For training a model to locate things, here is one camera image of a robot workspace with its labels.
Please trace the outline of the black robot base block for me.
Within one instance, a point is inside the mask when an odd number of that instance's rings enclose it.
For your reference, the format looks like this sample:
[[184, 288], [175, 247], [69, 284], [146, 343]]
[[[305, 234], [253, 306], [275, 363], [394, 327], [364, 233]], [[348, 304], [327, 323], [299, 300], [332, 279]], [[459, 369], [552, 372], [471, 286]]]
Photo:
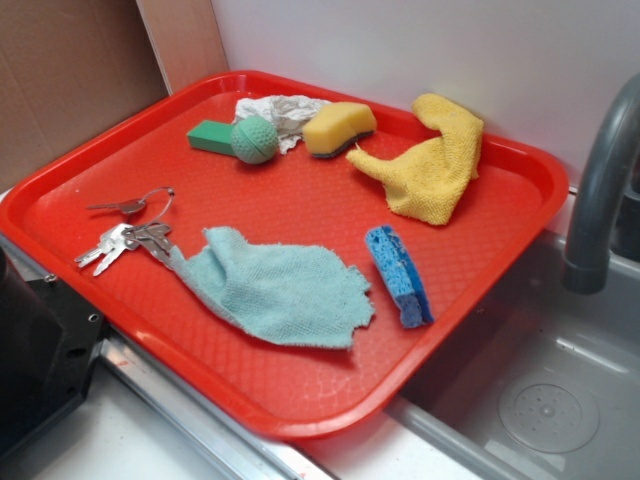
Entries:
[[1, 254], [1, 459], [81, 405], [104, 315], [60, 279], [22, 278]]

